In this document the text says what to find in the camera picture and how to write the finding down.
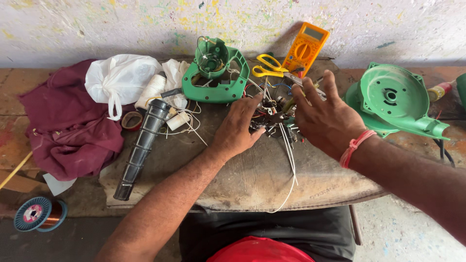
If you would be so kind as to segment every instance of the white thread spool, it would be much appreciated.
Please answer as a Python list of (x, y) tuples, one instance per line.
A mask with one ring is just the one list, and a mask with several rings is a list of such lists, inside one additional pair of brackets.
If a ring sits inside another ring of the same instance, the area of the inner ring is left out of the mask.
[(147, 87), (142, 92), (134, 107), (136, 107), (138, 111), (142, 111), (143, 113), (145, 113), (147, 110), (147, 99), (151, 97), (159, 97), (160, 93), (164, 91), (166, 83), (167, 78), (165, 72), (161, 71), (160, 73), (154, 75), (147, 84)]
[(172, 131), (174, 131), (175, 129), (188, 123), (189, 121), (190, 121), (190, 118), (188, 114), (186, 114), (185, 111), (182, 111), (181, 113), (177, 114), (176, 116), (168, 120), (167, 125), (168, 127), (170, 127)]

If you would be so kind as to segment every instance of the paint-splattered wall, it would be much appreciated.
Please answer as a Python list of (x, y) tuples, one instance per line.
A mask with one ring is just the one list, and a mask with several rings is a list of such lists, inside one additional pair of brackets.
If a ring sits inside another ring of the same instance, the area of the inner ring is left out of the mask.
[(56, 68), (121, 53), (192, 57), (199, 35), (253, 57), (286, 55), (302, 21), (330, 31), (320, 55), (466, 65), (464, 0), (2, 0), (0, 67)]

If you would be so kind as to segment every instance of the digital multimeter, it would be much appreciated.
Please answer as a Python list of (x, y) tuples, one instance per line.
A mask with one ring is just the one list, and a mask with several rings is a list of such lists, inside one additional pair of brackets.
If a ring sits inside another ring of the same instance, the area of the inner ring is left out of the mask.
[(298, 72), (292, 72), (294, 69), (305, 68), (305, 76), (329, 35), (329, 31), (304, 22), (281, 66), (295, 76)]

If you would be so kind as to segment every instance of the black pants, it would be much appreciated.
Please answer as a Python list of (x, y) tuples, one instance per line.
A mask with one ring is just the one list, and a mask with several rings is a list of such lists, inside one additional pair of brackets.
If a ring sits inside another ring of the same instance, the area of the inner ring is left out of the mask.
[(204, 262), (246, 236), (268, 237), (299, 248), (316, 262), (352, 261), (355, 242), (348, 206), (263, 212), (189, 213), (179, 245), (186, 262)]

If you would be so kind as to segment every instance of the red shirt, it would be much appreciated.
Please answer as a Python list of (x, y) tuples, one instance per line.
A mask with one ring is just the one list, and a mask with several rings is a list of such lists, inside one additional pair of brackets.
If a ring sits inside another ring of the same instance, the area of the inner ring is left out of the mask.
[(247, 236), (215, 253), (207, 262), (315, 262), (303, 251), (266, 237)]

